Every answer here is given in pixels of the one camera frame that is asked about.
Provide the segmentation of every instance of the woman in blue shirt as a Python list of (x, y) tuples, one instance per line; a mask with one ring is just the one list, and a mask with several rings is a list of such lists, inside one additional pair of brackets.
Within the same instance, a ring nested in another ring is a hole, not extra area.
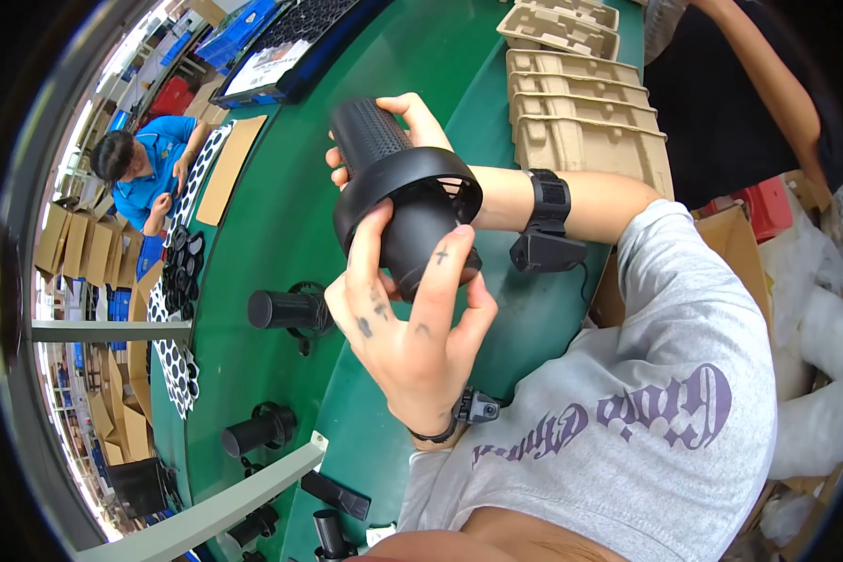
[(146, 236), (156, 236), (210, 130), (197, 118), (173, 116), (157, 117), (135, 135), (113, 130), (91, 152), (90, 169), (115, 183), (118, 213)]

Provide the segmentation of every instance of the finger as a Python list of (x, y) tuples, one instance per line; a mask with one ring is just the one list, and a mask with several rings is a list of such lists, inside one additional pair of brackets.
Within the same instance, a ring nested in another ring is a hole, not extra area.
[(348, 179), (349, 175), (347, 174), (346, 168), (337, 168), (331, 172), (331, 181), (334, 182), (334, 185), (340, 187), (341, 191), (343, 191), (343, 188), (347, 185)]
[(400, 297), (399, 290), (396, 288), (396, 281), (388, 277), (387, 274), (384, 273), (384, 270), (377, 270), (377, 277), (381, 280), (381, 284), (384, 286), (384, 292), (387, 293), (387, 298), (394, 301), (403, 300), (403, 298)]
[(460, 354), (471, 354), (473, 359), (481, 348), (483, 337), (487, 334), (499, 309), (493, 295), (483, 282), (483, 275), (478, 272), (466, 285), (468, 308), (462, 318), (450, 332), (448, 345)]
[(349, 340), (349, 343), (360, 343), (362, 335), (359, 326), (349, 309), (347, 301), (347, 286), (345, 282), (346, 272), (340, 274), (334, 282), (325, 289), (325, 303), (331, 318), (337, 324), (337, 329)]
[(340, 158), (340, 149), (337, 147), (328, 148), (328, 151), (325, 152), (325, 162), (332, 168), (341, 165), (343, 160)]
[(450, 333), (456, 291), (474, 242), (474, 230), (459, 225), (441, 239), (431, 254), (409, 317), (410, 331), (422, 330), (444, 341)]
[(377, 208), (362, 219), (349, 248), (345, 283), (349, 307), (360, 322), (360, 329), (371, 337), (371, 324), (393, 317), (385, 290), (378, 278), (381, 258), (381, 233), (393, 214), (393, 202), (382, 201)]
[(377, 106), (385, 111), (401, 115), (410, 130), (424, 134), (425, 145), (453, 149), (440, 123), (418, 94), (411, 92), (394, 98), (378, 98)]

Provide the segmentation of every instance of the red plastic crate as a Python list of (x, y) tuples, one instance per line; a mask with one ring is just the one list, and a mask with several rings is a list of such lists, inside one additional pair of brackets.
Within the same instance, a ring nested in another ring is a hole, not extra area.
[(188, 83), (183, 78), (174, 76), (163, 86), (156, 96), (150, 113), (160, 115), (184, 115), (194, 99), (194, 94), (188, 90)]
[[(793, 212), (787, 201), (787, 186), (774, 176), (753, 187), (731, 193), (731, 199), (743, 200), (750, 214), (753, 234), (761, 244), (793, 226)], [(718, 212), (715, 201), (703, 208), (707, 215)]]

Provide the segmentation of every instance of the white metal post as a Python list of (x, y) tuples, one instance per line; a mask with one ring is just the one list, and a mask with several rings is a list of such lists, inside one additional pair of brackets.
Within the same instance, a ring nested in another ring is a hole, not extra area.
[(308, 443), (202, 503), (122, 540), (75, 554), (75, 562), (169, 562), (230, 529), (318, 464), (325, 451)]
[(113, 322), (108, 320), (32, 320), (31, 341), (66, 342), (141, 342), (150, 340), (188, 341), (191, 321)]

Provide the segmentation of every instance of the worker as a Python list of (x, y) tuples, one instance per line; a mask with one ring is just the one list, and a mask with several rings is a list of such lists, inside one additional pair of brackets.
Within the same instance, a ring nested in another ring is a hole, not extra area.
[(675, 200), (701, 208), (798, 168), (836, 191), (842, 121), (785, 26), (762, 2), (689, 4), (671, 42), (643, 70), (668, 135)]
[(114, 184), (118, 213), (153, 237), (183, 193), (210, 130), (203, 120), (173, 116), (157, 117), (135, 135), (111, 130), (90, 153), (90, 169)]
[[(377, 103), (403, 117), (416, 147), (452, 149), (419, 96)], [(341, 164), (337, 148), (325, 159)], [(755, 301), (680, 203), (629, 177), (555, 172), (571, 193), (566, 235), (618, 245), (626, 319), (581, 331), (517, 384), (498, 419), (465, 428), (451, 410), (497, 303), (478, 274), (451, 329), (461, 271), (476, 229), (522, 231), (535, 201), (524, 171), (471, 169), (482, 208), (438, 243), (408, 322), (378, 268), (390, 200), (361, 221), (325, 292), (418, 450), (397, 533), (360, 559), (718, 560), (774, 450), (774, 372)], [(347, 173), (332, 179), (342, 187)]]

